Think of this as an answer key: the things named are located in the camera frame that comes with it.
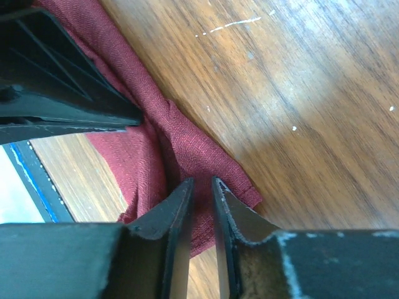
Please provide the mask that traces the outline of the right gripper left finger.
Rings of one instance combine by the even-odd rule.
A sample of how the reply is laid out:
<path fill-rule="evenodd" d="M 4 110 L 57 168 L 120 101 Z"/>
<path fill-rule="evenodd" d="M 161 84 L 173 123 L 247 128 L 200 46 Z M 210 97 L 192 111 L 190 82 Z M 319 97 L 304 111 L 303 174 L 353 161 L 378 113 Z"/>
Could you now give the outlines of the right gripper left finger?
<path fill-rule="evenodd" d="M 130 224 L 3 224 L 2 298 L 185 298 L 192 179 Z"/>

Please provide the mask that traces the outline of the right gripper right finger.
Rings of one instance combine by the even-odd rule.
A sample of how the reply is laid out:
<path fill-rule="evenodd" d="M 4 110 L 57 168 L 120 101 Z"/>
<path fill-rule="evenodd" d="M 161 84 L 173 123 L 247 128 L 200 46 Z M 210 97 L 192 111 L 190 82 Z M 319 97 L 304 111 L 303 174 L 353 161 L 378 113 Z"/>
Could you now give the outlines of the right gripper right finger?
<path fill-rule="evenodd" d="M 397 298 L 397 230 L 284 230 L 213 178 L 222 298 Z"/>

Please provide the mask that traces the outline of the dark red cloth napkin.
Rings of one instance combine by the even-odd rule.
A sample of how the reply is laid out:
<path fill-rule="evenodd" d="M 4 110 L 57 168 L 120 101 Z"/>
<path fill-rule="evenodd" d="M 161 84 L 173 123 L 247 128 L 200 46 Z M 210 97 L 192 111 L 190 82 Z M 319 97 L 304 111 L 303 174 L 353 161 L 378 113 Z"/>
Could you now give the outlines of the dark red cloth napkin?
<path fill-rule="evenodd" d="M 122 133 L 89 133 L 128 207 L 129 223 L 164 200 L 180 182 L 193 178 L 195 213 L 191 255 L 214 244 L 211 180 L 222 179 L 249 207 L 262 197 L 247 174 L 219 145 L 165 98 L 138 55 L 97 1 L 36 1 L 62 24 L 101 74 L 138 105 L 144 121 Z"/>

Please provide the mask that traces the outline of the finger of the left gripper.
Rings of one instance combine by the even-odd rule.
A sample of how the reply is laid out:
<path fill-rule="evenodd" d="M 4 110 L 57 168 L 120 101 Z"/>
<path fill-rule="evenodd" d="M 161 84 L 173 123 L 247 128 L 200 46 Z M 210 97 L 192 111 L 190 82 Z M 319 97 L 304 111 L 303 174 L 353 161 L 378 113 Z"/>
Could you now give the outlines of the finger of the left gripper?
<path fill-rule="evenodd" d="M 74 133 L 124 131 L 128 121 L 120 122 L 59 122 L 1 120 L 1 145 L 24 140 L 47 138 Z"/>
<path fill-rule="evenodd" d="M 92 126 L 143 120 L 56 18 L 33 7 L 1 14 L 1 116 Z"/>

